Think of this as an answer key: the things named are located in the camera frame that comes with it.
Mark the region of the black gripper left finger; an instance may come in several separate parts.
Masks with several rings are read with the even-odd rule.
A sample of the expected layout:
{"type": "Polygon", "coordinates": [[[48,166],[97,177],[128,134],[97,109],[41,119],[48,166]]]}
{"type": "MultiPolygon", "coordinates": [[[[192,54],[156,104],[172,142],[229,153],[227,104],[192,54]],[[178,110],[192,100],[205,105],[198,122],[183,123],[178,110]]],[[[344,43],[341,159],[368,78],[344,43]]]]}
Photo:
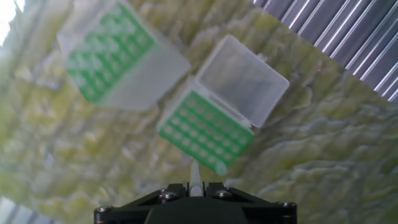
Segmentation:
{"type": "Polygon", "coordinates": [[[94,210],[94,224],[144,224],[149,212],[158,205],[188,197],[188,183],[169,184],[120,207],[102,205],[94,210]]]}

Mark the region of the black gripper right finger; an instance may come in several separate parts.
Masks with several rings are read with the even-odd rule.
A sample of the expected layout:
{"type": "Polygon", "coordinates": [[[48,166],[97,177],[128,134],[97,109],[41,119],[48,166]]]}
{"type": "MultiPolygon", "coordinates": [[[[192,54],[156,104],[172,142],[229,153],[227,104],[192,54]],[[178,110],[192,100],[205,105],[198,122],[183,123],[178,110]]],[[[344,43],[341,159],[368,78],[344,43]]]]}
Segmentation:
{"type": "Polygon", "coordinates": [[[261,224],[297,224],[297,204],[290,201],[269,202],[221,182],[204,182],[205,197],[234,205],[238,211],[226,209],[228,215],[243,215],[244,222],[261,224]]]}

